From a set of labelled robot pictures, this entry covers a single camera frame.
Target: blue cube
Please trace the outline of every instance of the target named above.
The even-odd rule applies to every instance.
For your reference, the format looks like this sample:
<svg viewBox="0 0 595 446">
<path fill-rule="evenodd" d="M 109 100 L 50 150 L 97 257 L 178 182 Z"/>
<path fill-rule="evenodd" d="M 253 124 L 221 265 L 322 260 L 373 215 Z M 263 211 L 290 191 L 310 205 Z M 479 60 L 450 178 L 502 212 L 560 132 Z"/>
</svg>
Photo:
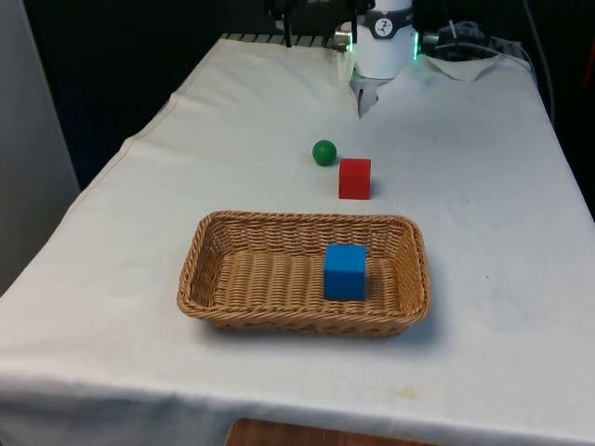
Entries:
<svg viewBox="0 0 595 446">
<path fill-rule="evenodd" d="M 365 246 L 327 246 L 324 298 L 342 302 L 365 299 Z"/>
</svg>

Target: dark background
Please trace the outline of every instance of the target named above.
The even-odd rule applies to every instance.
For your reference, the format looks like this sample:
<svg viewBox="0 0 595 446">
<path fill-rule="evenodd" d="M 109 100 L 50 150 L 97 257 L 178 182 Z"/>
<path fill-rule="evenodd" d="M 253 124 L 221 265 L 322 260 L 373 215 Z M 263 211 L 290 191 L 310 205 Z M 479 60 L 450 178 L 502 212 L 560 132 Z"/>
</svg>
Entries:
<svg viewBox="0 0 595 446">
<path fill-rule="evenodd" d="M 523 43 L 543 72 L 521 0 L 446 0 L 455 21 Z M 556 132 L 595 211 L 593 87 L 582 86 L 595 37 L 595 0 L 530 0 L 556 97 Z M 442 0 L 414 0 L 420 31 L 444 26 Z M 271 33 L 262 0 L 26 0 L 25 6 L 80 186 L 84 188 L 166 103 L 224 32 Z M 298 9 L 294 33 L 330 34 L 341 3 Z M 547 104 L 547 93 L 542 88 Z"/>
</svg>

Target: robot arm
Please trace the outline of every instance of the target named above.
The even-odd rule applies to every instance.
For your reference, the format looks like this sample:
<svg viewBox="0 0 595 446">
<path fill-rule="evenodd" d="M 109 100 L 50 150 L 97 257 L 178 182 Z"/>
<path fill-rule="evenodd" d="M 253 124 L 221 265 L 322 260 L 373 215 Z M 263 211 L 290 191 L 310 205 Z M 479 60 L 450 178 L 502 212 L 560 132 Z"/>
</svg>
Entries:
<svg viewBox="0 0 595 446">
<path fill-rule="evenodd" d="M 324 0 L 264 0 L 265 13 L 283 21 L 287 46 L 291 46 L 292 11 L 317 1 Z M 342 37 L 344 42 L 350 39 L 357 44 L 353 47 L 357 73 L 366 78 L 392 79 L 414 56 L 413 0 L 335 1 L 344 5 L 350 20 L 350 31 L 342 27 L 336 32 L 336 41 Z"/>
</svg>

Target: red block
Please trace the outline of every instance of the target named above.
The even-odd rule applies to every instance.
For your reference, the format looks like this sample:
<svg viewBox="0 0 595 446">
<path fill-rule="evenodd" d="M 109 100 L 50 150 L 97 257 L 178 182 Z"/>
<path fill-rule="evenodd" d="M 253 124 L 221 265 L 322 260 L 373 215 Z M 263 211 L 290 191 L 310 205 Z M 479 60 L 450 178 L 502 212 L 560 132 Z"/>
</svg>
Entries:
<svg viewBox="0 0 595 446">
<path fill-rule="evenodd" d="M 338 198 L 370 199 L 371 160 L 341 160 L 338 170 Z"/>
</svg>

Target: woven basket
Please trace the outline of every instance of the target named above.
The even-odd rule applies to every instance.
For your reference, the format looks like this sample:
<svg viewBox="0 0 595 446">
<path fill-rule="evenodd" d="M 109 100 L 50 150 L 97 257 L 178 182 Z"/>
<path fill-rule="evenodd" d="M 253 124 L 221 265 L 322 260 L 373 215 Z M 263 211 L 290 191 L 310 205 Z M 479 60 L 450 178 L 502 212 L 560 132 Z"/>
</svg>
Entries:
<svg viewBox="0 0 595 446">
<path fill-rule="evenodd" d="M 367 247 L 364 302 L 324 299 L 328 244 Z M 397 335 L 430 310 L 421 232 L 401 216 L 216 212 L 196 230 L 178 306 L 222 329 Z"/>
</svg>

